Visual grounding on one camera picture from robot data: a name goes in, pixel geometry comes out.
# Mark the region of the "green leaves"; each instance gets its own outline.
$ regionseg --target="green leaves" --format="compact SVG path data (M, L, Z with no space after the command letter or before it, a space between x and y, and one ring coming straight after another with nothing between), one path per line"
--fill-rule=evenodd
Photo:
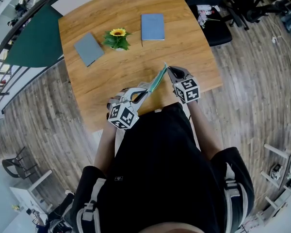
M127 42L126 36L131 35L131 34L126 32L125 36L113 36L113 35L110 35L110 32L111 31L105 32L106 34L103 36L105 40L102 44L114 49L121 48L124 50L128 50L128 46L130 46L130 44Z

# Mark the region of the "book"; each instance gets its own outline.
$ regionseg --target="book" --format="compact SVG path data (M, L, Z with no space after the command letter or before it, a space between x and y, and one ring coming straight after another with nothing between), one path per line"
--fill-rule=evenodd
M87 33L74 44L74 47L87 67L104 54L104 51L91 33Z
M164 41L164 15L142 14L141 15L141 40Z

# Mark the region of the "wooden table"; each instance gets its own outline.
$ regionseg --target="wooden table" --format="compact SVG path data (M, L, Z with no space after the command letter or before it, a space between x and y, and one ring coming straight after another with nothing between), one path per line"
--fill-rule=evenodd
M164 41L141 43L141 14L163 13ZM86 67L74 44L90 32L101 44L105 31L125 28L129 51L102 46L105 54ZM199 81L201 91L222 85L214 56L184 0L93 0L59 19L65 62L81 115L91 131L102 129L106 104L122 88L149 82L163 68L187 68ZM165 75L157 90L142 105L144 114L177 101Z

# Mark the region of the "backpack strap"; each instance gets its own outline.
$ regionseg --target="backpack strap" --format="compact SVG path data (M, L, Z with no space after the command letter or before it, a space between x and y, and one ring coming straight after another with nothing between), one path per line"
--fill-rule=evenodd
M225 233L233 233L243 224L247 217L248 196L243 185L236 183L235 173L228 163L226 164L225 182L224 194L227 212Z
M85 207L80 209L77 214L77 225L79 233L83 233L82 221L91 222L95 226L95 233L100 233L99 210L97 208L97 197L100 189L105 184L105 179L98 178L92 191L91 199L85 203Z

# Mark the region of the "sunflower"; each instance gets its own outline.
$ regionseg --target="sunflower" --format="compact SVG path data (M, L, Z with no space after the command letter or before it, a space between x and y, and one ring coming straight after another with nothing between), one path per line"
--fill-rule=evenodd
M125 29L113 29L110 32L110 35L113 35L113 36L125 36L126 35L126 30Z

